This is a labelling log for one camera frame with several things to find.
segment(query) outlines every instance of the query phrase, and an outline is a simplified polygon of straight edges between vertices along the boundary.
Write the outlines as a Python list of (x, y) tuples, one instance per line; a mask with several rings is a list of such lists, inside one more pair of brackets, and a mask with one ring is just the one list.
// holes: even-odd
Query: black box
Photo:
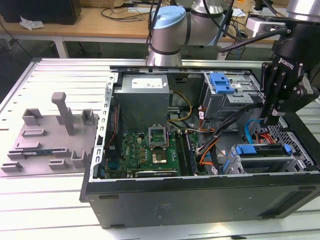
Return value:
[(73, 25), (81, 13), (80, 0), (1, 0), (0, 14), (7, 23), (19, 23), (20, 16), (44, 24)]

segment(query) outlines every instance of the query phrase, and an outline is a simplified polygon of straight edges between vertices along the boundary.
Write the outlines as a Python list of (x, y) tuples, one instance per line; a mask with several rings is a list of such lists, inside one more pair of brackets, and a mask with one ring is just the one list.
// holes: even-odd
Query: blue cable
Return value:
[(248, 142), (249, 142), (250, 144), (254, 144), (254, 141), (252, 140), (251, 135), (250, 135), (250, 132), (249, 132), (249, 124), (250, 124), (251, 122), (260, 123), (261, 121), (260, 121), (260, 120), (256, 120), (256, 119), (251, 119), (251, 120), (247, 121), (246, 124), (245, 124), (245, 126), (244, 126), (244, 133), (245, 133), (246, 138), (248, 139)]

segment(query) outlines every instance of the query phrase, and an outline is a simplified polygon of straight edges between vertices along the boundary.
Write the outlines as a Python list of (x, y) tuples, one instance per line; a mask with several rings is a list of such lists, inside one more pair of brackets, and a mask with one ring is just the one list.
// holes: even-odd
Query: floor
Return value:
[[(58, 58), (57, 50), (51, 41), (19, 40), (23, 48), (32, 56), (38, 58)], [(11, 41), (12, 49), (5, 51), (0, 45), (0, 102), (4, 99), (15, 82), (24, 72), (30, 58), (24, 50)], [(82, 48), (78, 42), (67, 42), (70, 58), (112, 58), (112, 59), (143, 59), (145, 45), (139, 43), (102, 43), (102, 53), (96, 42), (83, 42)], [(271, 49), (248, 48), (242, 57), (230, 54), (228, 60), (267, 61)], [(214, 47), (200, 48), (197, 46), (183, 47), (182, 59), (215, 60), (217, 51)]]

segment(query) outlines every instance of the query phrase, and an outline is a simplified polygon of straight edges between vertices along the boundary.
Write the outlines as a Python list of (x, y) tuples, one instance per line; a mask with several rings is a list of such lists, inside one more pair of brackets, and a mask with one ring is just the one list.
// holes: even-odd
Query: slotted metal surface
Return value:
[[(33, 63), (30, 72), (22, 76), (0, 105), (0, 162), (7, 159), (7, 152), (23, 124), (21, 116), (26, 107), (39, 108), (43, 114), (57, 114), (55, 106), (50, 103), (50, 96), (55, 91), (64, 91), (67, 94), (66, 104), (73, 113), (80, 113), (83, 108), (94, 109), (98, 113), (100, 103), (104, 101), (104, 77), (108, 75), (109, 65), (126, 64), (142, 66), (144, 62), (43, 59), (40, 63)], [(184, 64), (196, 66), (197, 62), (186, 61)], [(223, 66), (223, 62), (216, 61), (199, 63), (201, 66), (217, 64)], [(301, 118), (311, 121), (306, 115)], [(231, 239), (230, 236), (235, 235), (261, 240), (320, 238), (320, 198), (285, 219), (103, 230), (90, 205), (78, 201), (82, 180), (81, 173), (0, 178), (0, 239), (177, 240)], [(197, 206), (195, 203), (195, 208), (208, 207), (212, 206)]]
[(320, 142), (320, 99), (311, 102), (297, 112), (298, 116)]

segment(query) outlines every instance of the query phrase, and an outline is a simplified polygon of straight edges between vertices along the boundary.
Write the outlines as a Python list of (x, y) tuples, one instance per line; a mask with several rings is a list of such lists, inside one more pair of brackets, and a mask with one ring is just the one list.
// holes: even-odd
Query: motherboard chip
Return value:
[(152, 163), (153, 164), (167, 164), (167, 151), (166, 150), (152, 150)]

